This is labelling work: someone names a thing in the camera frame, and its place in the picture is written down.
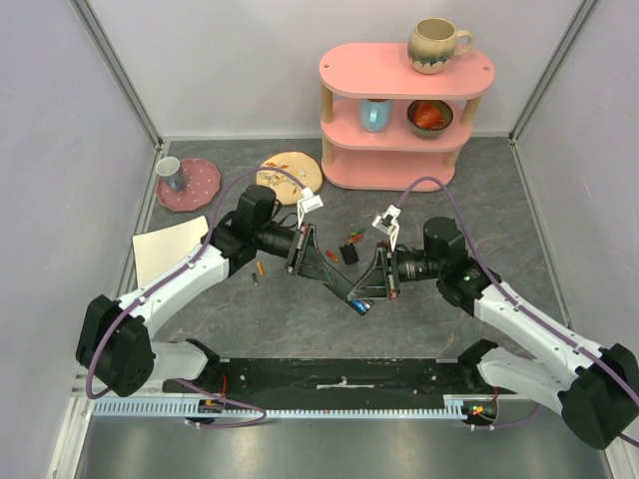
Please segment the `blue battery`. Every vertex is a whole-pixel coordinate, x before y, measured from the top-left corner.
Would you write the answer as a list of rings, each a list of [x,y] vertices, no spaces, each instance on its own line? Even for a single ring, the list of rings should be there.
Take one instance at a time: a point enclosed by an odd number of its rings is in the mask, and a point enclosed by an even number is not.
[[[366,311],[365,306],[360,301],[353,300],[351,303],[358,311],[360,311],[360,312],[365,312]]]

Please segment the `black battery cover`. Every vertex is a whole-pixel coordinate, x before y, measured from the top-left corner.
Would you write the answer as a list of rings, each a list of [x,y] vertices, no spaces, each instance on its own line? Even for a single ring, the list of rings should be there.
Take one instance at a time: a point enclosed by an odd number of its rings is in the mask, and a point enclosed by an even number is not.
[[[353,243],[345,243],[339,247],[342,260],[345,264],[357,264],[359,256]]]

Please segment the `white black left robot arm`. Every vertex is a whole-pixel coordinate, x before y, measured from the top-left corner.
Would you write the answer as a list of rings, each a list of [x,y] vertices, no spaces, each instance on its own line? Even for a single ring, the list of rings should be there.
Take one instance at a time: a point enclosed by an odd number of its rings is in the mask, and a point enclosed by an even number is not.
[[[76,359],[87,371],[85,392],[99,398],[93,381],[107,391],[130,396],[147,383],[185,380],[198,392],[219,381],[217,356],[195,339],[157,342],[161,327],[205,290],[230,278],[263,251],[280,257],[291,275],[323,284],[359,314],[363,306],[349,297],[353,284],[323,257],[316,229],[288,229],[273,219],[276,194],[249,186],[227,213],[176,265],[156,279],[117,299],[99,295],[88,305]]]

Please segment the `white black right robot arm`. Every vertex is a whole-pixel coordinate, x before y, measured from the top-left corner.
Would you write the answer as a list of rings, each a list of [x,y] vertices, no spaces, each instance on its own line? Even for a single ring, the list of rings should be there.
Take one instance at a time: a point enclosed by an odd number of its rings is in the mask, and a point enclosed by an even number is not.
[[[404,282],[432,279],[451,305],[509,336],[525,359],[481,340],[461,356],[457,380],[466,391],[503,388],[557,413],[587,445],[603,450],[638,417],[638,362],[625,346],[604,347],[552,319],[524,300],[507,282],[483,266],[466,243],[465,232],[446,217],[423,226],[422,249],[397,245],[395,209],[372,225],[388,239],[351,290],[355,304],[395,299]]]

